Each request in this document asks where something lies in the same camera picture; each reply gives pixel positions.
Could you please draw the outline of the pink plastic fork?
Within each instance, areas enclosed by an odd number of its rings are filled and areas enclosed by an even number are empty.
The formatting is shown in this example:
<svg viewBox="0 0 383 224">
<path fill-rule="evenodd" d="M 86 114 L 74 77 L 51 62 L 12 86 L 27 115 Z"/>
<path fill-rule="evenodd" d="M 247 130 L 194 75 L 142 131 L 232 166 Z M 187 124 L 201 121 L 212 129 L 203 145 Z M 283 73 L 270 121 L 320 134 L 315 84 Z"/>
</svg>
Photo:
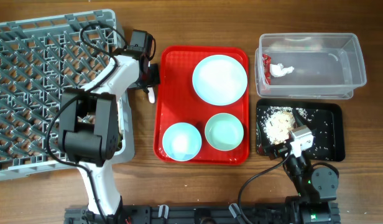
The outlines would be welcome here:
<svg viewBox="0 0 383 224">
<path fill-rule="evenodd" d="M 148 100 L 149 100 L 150 103 L 154 104 L 156 102 L 154 88 L 153 87 L 148 87 L 147 90 L 148 90 L 148 93 L 147 93 Z"/>
</svg>

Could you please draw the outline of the leftover rice food waste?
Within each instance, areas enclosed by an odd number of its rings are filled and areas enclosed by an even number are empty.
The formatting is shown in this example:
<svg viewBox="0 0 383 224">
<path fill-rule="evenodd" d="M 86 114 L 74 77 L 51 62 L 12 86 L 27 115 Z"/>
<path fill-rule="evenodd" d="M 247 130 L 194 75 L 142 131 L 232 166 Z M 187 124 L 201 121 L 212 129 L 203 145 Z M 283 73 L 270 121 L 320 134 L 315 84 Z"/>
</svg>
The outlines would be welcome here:
<svg viewBox="0 0 383 224">
<path fill-rule="evenodd" d="M 289 131 L 307 125 L 315 137 L 308 152 L 325 159 L 335 149 L 333 113 L 328 110 L 292 108 L 285 106 L 258 106 L 256 109 L 257 153 L 264 155 L 263 146 L 279 144 L 289 138 Z"/>
</svg>

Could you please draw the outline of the green bowl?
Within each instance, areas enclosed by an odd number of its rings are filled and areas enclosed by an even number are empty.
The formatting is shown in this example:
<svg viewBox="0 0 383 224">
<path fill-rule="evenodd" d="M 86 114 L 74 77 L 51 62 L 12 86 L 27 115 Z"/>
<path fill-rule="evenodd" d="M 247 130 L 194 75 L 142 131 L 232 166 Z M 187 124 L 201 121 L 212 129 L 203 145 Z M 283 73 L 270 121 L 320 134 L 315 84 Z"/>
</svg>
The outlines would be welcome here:
<svg viewBox="0 0 383 224">
<path fill-rule="evenodd" d="M 244 128 L 234 115 L 218 113 L 207 121 L 205 138 L 208 144 L 216 150 L 232 151 L 242 142 Z"/>
</svg>

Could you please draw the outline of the small light blue saucer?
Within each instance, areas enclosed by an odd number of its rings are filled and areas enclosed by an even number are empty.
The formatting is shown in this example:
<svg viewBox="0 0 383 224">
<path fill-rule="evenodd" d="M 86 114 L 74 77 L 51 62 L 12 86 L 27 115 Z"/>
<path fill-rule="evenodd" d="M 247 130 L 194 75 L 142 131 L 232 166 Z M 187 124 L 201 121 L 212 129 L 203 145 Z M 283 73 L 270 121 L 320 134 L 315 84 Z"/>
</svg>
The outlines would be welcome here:
<svg viewBox="0 0 383 224">
<path fill-rule="evenodd" d="M 162 146 L 169 158 L 178 162 L 190 161 L 201 150 L 201 134 L 189 123 L 175 123 L 164 132 Z"/>
</svg>

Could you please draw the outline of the white tissue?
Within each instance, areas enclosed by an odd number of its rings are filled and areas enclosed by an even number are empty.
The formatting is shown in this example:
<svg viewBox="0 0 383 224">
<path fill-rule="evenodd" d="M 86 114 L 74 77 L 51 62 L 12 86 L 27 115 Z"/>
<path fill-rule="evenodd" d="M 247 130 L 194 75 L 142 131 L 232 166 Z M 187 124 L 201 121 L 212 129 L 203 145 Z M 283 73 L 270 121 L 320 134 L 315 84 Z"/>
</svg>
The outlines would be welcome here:
<svg viewBox="0 0 383 224">
<path fill-rule="evenodd" d="M 269 70 L 270 74 L 275 77 L 284 77 L 287 74 L 290 74 L 294 71 L 294 67 L 284 67 L 282 63 L 270 64 Z"/>
</svg>

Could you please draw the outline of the red snack wrapper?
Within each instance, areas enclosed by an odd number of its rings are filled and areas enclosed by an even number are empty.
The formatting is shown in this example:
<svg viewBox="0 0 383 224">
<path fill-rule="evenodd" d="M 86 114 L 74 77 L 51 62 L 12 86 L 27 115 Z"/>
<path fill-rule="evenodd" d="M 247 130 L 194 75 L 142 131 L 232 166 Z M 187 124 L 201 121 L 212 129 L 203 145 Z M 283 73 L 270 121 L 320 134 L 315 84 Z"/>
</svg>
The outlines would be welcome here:
<svg viewBox="0 0 383 224">
<path fill-rule="evenodd" d="M 270 73 L 270 65 L 271 65 L 271 57 L 267 54 L 262 55 L 262 61 L 264 65 L 264 75 L 266 84 L 270 85 L 271 81 L 271 73 Z"/>
</svg>

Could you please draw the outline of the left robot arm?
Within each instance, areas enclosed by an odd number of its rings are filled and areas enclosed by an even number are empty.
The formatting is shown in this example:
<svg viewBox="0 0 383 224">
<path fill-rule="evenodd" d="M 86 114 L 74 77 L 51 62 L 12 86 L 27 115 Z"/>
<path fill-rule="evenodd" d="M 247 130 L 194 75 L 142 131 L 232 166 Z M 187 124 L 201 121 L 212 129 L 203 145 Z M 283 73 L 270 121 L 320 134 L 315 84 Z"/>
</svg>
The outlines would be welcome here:
<svg viewBox="0 0 383 224">
<path fill-rule="evenodd" d="M 118 105 L 127 89 L 141 89 L 155 103 L 153 87 L 159 71 L 151 64 L 156 41 L 144 30 L 133 30 L 131 42 L 110 54 L 109 63 L 92 82 L 81 88 L 67 88 L 58 114 L 58 147 L 68 156 L 67 165 L 81 173 L 89 204 L 85 220 L 122 223 L 122 197 L 113 177 L 112 158 L 121 136 Z"/>
</svg>

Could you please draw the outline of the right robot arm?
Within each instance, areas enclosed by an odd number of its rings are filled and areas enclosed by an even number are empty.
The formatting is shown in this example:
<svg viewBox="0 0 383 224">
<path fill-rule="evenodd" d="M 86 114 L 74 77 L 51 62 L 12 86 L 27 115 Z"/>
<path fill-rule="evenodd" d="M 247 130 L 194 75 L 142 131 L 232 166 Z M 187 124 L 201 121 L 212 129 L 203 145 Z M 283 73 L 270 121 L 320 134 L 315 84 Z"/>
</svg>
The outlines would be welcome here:
<svg viewBox="0 0 383 224">
<path fill-rule="evenodd" d="M 284 203 L 256 205 L 258 223 L 340 223 L 336 191 L 339 172 L 331 164 L 312 164 L 305 152 L 287 157 L 290 141 L 268 146 L 265 152 L 271 159 L 283 159 L 286 174 L 298 195 L 288 196 Z"/>
</svg>

